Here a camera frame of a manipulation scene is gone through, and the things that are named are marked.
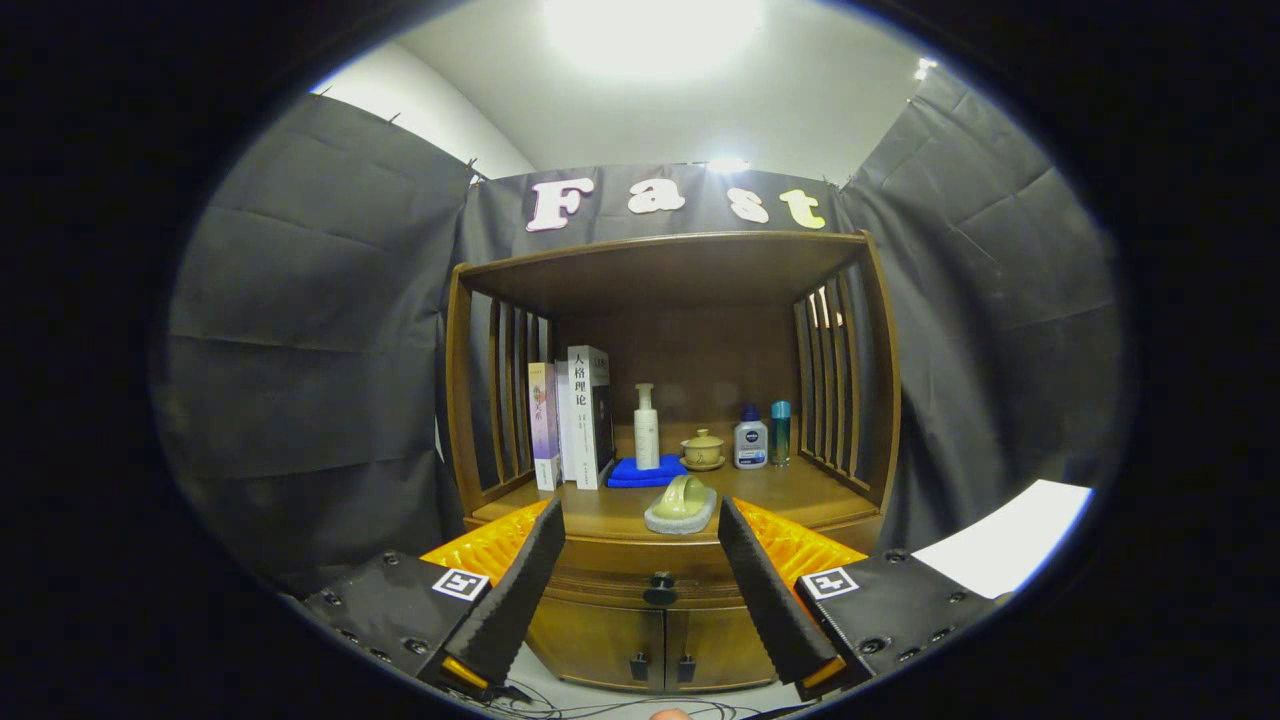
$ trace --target orange gripper part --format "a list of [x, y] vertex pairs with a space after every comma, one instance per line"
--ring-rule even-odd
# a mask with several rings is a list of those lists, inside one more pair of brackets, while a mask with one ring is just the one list
[[791, 594], [795, 596], [800, 607], [804, 607], [804, 602], [800, 601], [795, 589], [796, 579], [800, 575], [867, 560], [861, 552], [763, 507], [736, 497], [733, 503], [742, 512], [742, 518], [751, 527], [755, 539], [760, 542], [764, 553], [769, 556], [773, 570], [791, 589]]
[[442, 544], [421, 556], [420, 560], [489, 575], [489, 582], [497, 585], [516, 560], [516, 553], [520, 552], [525, 538], [534, 529], [534, 521], [538, 520], [538, 515], [547, 509], [548, 503], [550, 500], [508, 512], [493, 523]]

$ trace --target word fast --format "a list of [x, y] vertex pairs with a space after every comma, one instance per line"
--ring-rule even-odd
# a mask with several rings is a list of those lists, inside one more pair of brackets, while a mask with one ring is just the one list
[[[534, 186], [538, 199], [534, 201], [534, 219], [529, 220], [525, 229], [529, 232], [558, 231], [568, 224], [564, 214], [572, 215], [582, 206], [582, 195], [589, 195], [595, 190], [591, 178], [577, 178], [571, 181], [540, 182]], [[769, 211], [764, 209], [764, 201], [750, 190], [731, 187], [726, 193], [728, 208], [733, 214], [751, 223], [769, 222]], [[778, 200], [791, 209], [791, 219], [800, 227], [820, 229], [827, 225], [826, 218], [813, 214], [818, 206], [815, 197], [809, 197], [803, 190], [788, 190], [778, 196]], [[658, 210], [678, 210], [685, 206], [685, 199], [680, 196], [676, 183], [654, 178], [631, 186], [631, 200], [627, 209], [637, 215], [657, 213]]]

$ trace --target wooden cabinet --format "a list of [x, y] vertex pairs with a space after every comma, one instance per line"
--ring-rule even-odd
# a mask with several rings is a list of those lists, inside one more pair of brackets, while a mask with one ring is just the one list
[[[790, 466], [726, 462], [699, 478], [719, 497], [861, 552], [874, 546], [892, 489], [900, 397], [888, 293], [865, 234], [660, 237], [460, 265], [445, 345], [453, 470], [468, 527], [552, 496], [532, 483], [521, 378], [529, 361], [593, 345], [609, 354], [620, 456], [632, 452], [635, 383], [655, 383], [662, 452], [678, 452], [696, 428], [731, 446], [745, 402], [767, 414], [788, 400]], [[488, 388], [486, 406], [472, 407], [472, 387]], [[489, 414], [483, 437], [475, 413]], [[566, 544], [530, 647], [558, 676], [614, 689], [769, 682], [773, 667], [717, 541], [718, 514], [698, 533], [655, 534], [643, 515], [660, 493], [603, 483], [556, 489]], [[660, 607], [643, 598], [655, 573], [676, 580], [673, 602]]]
[[527, 642], [562, 680], [618, 691], [710, 692], [776, 676], [745, 607], [630, 610], [545, 597]]
[[[663, 611], [600, 607], [544, 597], [529, 647], [561, 679], [627, 691], [663, 689]], [[640, 659], [646, 671], [632, 669]]]
[[746, 607], [667, 610], [666, 620], [668, 692], [722, 691], [776, 678]]

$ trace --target ceiling light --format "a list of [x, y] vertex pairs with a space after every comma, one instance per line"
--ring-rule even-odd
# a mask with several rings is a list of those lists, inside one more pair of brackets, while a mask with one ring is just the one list
[[745, 170], [750, 163], [746, 160], [735, 160], [732, 158], [719, 158], [707, 163], [707, 169], [717, 173], [736, 173], [739, 170]]
[[547, 37], [575, 67], [612, 78], [696, 78], [760, 28], [760, 0], [544, 0]]

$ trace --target white wall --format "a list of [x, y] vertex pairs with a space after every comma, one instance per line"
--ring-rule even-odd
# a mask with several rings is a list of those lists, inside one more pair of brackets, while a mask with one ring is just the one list
[[470, 100], [408, 50], [389, 42], [356, 59], [312, 92], [323, 92], [396, 124], [468, 161], [490, 178], [534, 172], [534, 165]]

